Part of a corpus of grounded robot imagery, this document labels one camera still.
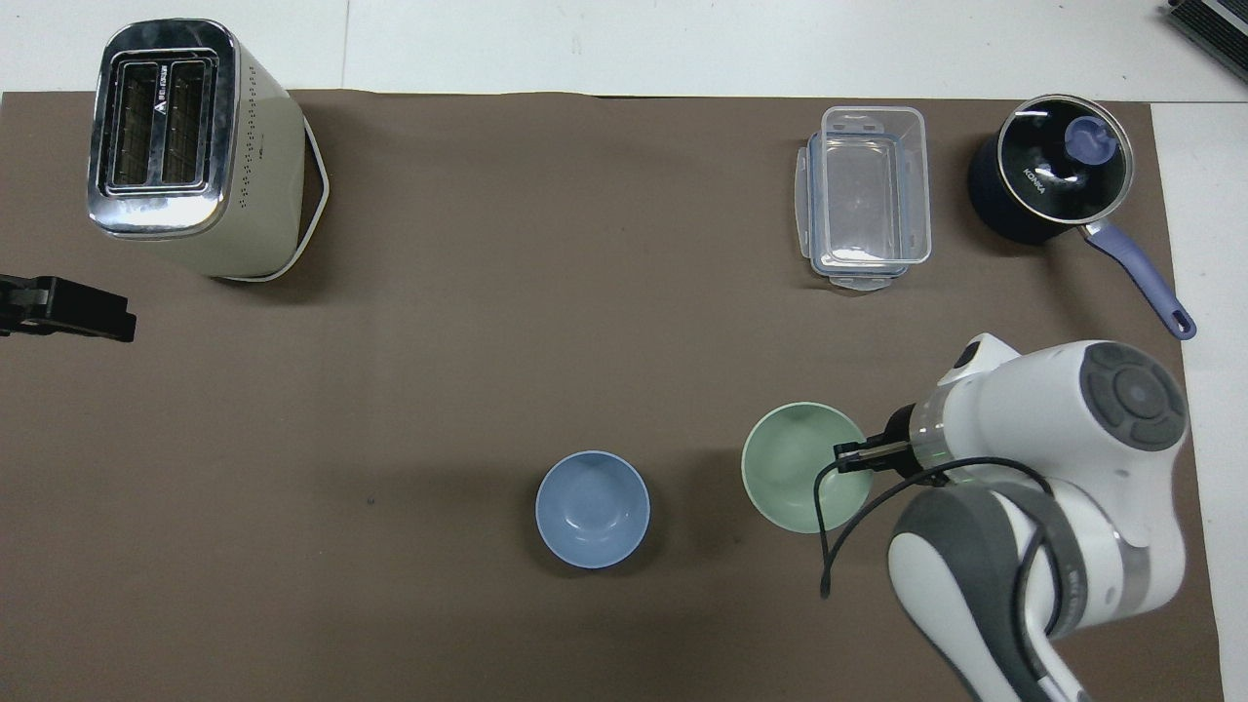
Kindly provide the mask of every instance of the toaster brand logo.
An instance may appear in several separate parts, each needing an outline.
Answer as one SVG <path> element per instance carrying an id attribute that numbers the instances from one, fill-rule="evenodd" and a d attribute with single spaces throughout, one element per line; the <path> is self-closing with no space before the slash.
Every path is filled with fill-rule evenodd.
<path id="1" fill-rule="evenodd" d="M 163 104 L 167 92 L 168 92 L 168 64 L 161 64 L 160 82 L 156 84 L 156 100 Z"/>
<path id="2" fill-rule="evenodd" d="M 1023 169 L 1022 175 L 1027 176 L 1027 180 L 1036 186 L 1036 190 L 1038 190 L 1041 195 L 1045 194 L 1045 185 L 1040 182 L 1040 177 L 1036 174 L 1031 172 L 1031 169 Z"/>

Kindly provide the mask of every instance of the black pot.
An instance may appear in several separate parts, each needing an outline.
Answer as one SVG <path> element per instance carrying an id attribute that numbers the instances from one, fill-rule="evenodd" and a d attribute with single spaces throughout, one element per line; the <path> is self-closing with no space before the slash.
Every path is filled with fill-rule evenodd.
<path id="1" fill-rule="evenodd" d="M 1178 339 L 1196 324 L 1143 251 L 1108 216 L 1134 175 L 1131 142 L 1118 120 L 1088 100 L 1042 95 L 1020 105 L 971 159 L 971 204 L 992 231 L 1040 245 L 1078 227 L 1116 260 Z"/>

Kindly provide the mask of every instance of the plastic food container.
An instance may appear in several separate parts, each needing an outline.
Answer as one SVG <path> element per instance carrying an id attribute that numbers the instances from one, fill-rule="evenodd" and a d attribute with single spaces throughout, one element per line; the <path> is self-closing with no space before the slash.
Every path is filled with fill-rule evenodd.
<path id="1" fill-rule="evenodd" d="M 931 254 L 927 139 L 911 107 L 831 107 L 797 151 L 797 240 L 832 284 L 879 290 Z"/>

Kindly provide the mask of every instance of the white table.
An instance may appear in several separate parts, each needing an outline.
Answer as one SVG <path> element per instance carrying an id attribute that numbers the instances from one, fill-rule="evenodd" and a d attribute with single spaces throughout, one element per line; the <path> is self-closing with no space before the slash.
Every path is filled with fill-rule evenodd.
<path id="1" fill-rule="evenodd" d="M 1153 102 L 1227 700 L 1248 700 L 1248 85 L 1161 0 L 0 0 L 0 91 L 94 90 L 127 22 L 210 16 L 286 87 Z M 21 271 L 9 271 L 21 274 Z"/>

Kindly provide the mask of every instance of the pot lid knob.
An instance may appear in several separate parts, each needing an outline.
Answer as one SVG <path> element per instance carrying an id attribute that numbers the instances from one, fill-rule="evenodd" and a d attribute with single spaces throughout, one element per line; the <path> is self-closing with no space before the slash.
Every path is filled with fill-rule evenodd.
<path id="1" fill-rule="evenodd" d="M 1082 116 L 1066 126 L 1066 155 L 1088 165 L 1099 166 L 1118 152 L 1118 140 L 1101 117 Z"/>

